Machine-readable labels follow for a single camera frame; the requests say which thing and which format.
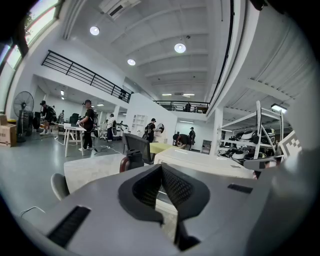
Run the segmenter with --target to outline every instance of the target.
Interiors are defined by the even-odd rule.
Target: fluorescent light
[[[134,66],[136,65],[136,62],[133,59],[128,59],[128,64]]]
[[[287,109],[285,108],[285,107],[283,107],[283,106],[280,106],[280,105],[278,105],[278,104],[273,104],[272,106],[271,106],[271,108],[273,109],[273,110],[275,110],[275,111],[282,111],[282,113],[286,113],[286,111],[287,111]]]
[[[96,26],[92,26],[91,28],[90,28],[90,33],[92,34],[92,35],[94,35],[94,36],[97,36],[98,34],[99,34],[99,28],[97,28]]]
[[[195,122],[191,122],[191,121],[184,121],[184,120],[180,120],[180,122],[182,123],[189,123],[189,124],[194,124]]]
[[[179,54],[182,54],[186,51],[186,46],[183,44],[183,43],[177,43],[175,46],[174,46],[174,50],[179,53]]]

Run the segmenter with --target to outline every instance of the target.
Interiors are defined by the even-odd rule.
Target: white column
[[[116,121],[118,119],[119,110],[120,110],[120,106],[116,105],[115,108],[114,108],[114,112],[113,112],[113,115],[114,115],[114,118],[115,118]]]
[[[102,123],[102,121],[103,121],[103,120],[102,120],[102,115],[103,115],[103,112],[101,111],[98,125],[100,125],[100,124]]]
[[[221,129],[219,129],[223,125],[223,117],[224,117],[224,108],[217,107],[214,111],[214,127],[213,127],[213,140],[210,150],[211,156],[216,156],[218,152],[218,146],[220,144],[221,139]]]

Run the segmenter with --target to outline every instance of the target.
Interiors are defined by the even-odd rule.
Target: black mesh chair back
[[[125,137],[127,149],[139,150],[142,153],[143,161],[148,165],[152,165],[153,162],[150,155],[150,142],[133,134],[124,133],[123,135]]]

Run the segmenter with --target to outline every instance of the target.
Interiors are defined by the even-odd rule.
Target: black t-shirt
[[[46,117],[53,116],[54,112],[55,112],[54,109],[48,105],[44,107],[42,110],[43,116],[46,115]]]
[[[95,119],[94,110],[91,107],[89,107],[85,112],[85,116],[88,117],[88,121],[86,121],[83,124],[83,128],[86,129],[87,131],[91,131],[92,128],[94,127],[94,119]]]
[[[189,138],[188,135],[180,134],[179,142],[181,142],[182,145],[190,145],[191,144],[191,139]]]
[[[149,123],[149,124],[148,124],[148,128],[151,129],[151,132],[148,133],[149,137],[154,137],[154,136],[155,136],[155,131],[154,131],[154,129],[156,129],[155,124],[152,123],[152,122]]]

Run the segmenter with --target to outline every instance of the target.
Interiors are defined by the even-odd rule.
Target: round ceiling lamp
[[[90,33],[94,36],[97,36],[99,34],[99,28],[97,28],[96,26],[92,26],[90,28]]]
[[[136,65],[136,62],[133,59],[128,59],[128,64],[134,66]]]
[[[174,50],[179,53],[179,54],[182,54],[186,51],[186,46],[183,44],[183,43],[177,43],[175,46],[174,46]]]

